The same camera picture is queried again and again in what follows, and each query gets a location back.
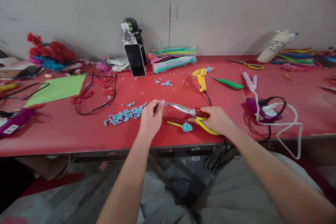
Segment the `yellow scissors handle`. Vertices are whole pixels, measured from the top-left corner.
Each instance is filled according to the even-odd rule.
[[[207,126],[205,126],[201,121],[206,120],[206,118],[201,118],[201,117],[197,117],[195,118],[195,122],[200,125],[206,132],[212,134],[212,135],[219,135],[217,132],[212,131],[211,129],[209,129]]]
[[[244,65],[249,68],[255,69],[255,70],[263,70],[265,68],[262,65],[252,65],[252,64],[247,64],[247,63],[244,63]]]

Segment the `red paper flower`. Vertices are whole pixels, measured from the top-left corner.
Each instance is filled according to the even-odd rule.
[[[30,56],[50,56],[53,57],[54,51],[48,47],[33,47],[29,50]]]
[[[77,57],[76,57],[76,54],[73,52],[73,51],[70,51],[70,50],[66,50],[64,53],[63,53],[63,58],[66,59],[66,60],[76,60]]]
[[[28,33],[27,35],[27,41],[32,43],[35,46],[43,46],[42,38],[41,36],[34,35],[32,33]]]
[[[28,33],[27,40],[35,45],[29,51],[30,56],[49,56],[62,64],[65,61],[68,61],[67,64],[74,64],[78,61],[75,53],[68,50],[63,43],[53,41],[48,44],[48,47],[45,47],[41,36],[32,33]]]

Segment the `red flower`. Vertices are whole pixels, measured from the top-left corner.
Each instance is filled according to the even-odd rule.
[[[55,58],[61,62],[63,62],[63,59],[76,60],[75,53],[68,50],[67,47],[60,42],[53,41],[49,44],[49,47],[54,50]]]
[[[76,57],[76,54],[73,52],[73,51],[70,51],[70,50],[66,50],[64,53],[63,53],[63,58],[66,59],[66,60],[76,60],[77,57]]]
[[[32,43],[35,46],[43,46],[42,38],[41,36],[34,35],[32,33],[28,33],[27,35],[27,41]]]
[[[57,42],[57,41],[50,42],[49,47],[51,49],[53,49],[55,53],[61,53],[62,54],[65,51],[67,51],[67,47],[64,44],[62,44],[60,42]]]
[[[30,56],[50,56],[53,57],[54,52],[48,47],[33,47],[29,51]]]

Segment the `scissors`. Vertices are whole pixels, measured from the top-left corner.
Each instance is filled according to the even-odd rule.
[[[200,125],[206,132],[212,134],[212,135],[219,135],[217,132],[212,131],[211,129],[209,129],[207,126],[205,126],[201,121],[207,120],[210,115],[203,112],[202,110],[200,110],[199,107],[196,107],[195,109],[191,109],[191,108],[187,108],[175,103],[166,103],[169,104],[170,106],[173,106],[174,108],[181,110],[184,113],[187,113],[189,115],[192,115],[195,118],[195,122]],[[205,117],[198,117],[196,114],[199,113]]]
[[[265,67],[260,65],[260,64],[257,64],[256,62],[253,62],[253,61],[237,61],[237,60],[233,60],[233,59],[227,59],[227,60],[230,60],[230,61],[234,61],[234,62],[237,62],[237,63],[240,63],[240,64],[244,64],[245,66],[249,67],[249,68],[252,68],[252,69],[255,69],[255,70],[263,70]]]

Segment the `green-handled tool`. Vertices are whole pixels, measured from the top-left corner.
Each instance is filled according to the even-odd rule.
[[[215,79],[215,80],[217,80],[217,81],[219,81],[219,82],[221,82],[221,83],[223,83],[223,84],[225,84],[225,85],[228,85],[228,86],[230,86],[230,87],[232,87],[232,88],[235,88],[235,89],[241,89],[241,88],[244,87],[243,85],[239,85],[239,84],[234,83],[234,82],[231,82],[231,81],[229,81],[229,80],[219,79],[219,78],[216,78],[216,77],[213,77],[213,76],[210,76],[210,77],[211,77],[212,79]]]

